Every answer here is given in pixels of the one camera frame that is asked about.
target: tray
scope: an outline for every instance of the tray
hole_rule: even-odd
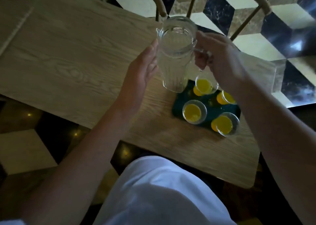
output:
[[[224,112],[233,113],[238,118],[240,118],[241,111],[238,105],[236,104],[221,105],[217,102],[216,96],[221,92],[220,90],[217,90],[215,93],[210,94],[210,95],[197,96],[193,92],[194,86],[195,86],[195,82],[192,80],[189,80],[188,85],[185,88],[185,90],[182,93],[177,94],[177,98],[172,107],[172,114],[175,117],[185,121],[182,115],[182,109],[183,109],[184,104],[189,100],[198,100],[204,103],[207,110],[207,116],[203,123],[197,124],[195,126],[205,127],[209,130],[214,131],[211,128],[211,122],[215,118],[217,118],[221,113],[224,113]]]

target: forearm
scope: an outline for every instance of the forearm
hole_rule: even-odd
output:
[[[131,114],[116,103],[25,204],[22,218],[33,224],[79,224]]]
[[[249,80],[235,99],[278,186],[304,224],[315,224],[316,133]]]

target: white t-shirt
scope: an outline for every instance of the white t-shirt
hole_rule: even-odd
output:
[[[18,224],[23,222],[0,222]],[[141,157],[127,166],[93,223],[121,224],[236,225],[202,180],[158,156]]]

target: glass pitcher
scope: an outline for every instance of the glass pitcher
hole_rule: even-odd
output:
[[[187,86],[187,65],[193,58],[197,26],[190,19],[174,16],[157,29],[157,63],[162,73],[163,86],[181,93]]]

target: person's right arm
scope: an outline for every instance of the person's right arm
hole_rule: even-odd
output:
[[[198,32],[197,41],[212,57],[196,52],[196,65],[234,97],[288,203],[303,224],[316,224],[316,132],[249,76],[230,39]]]

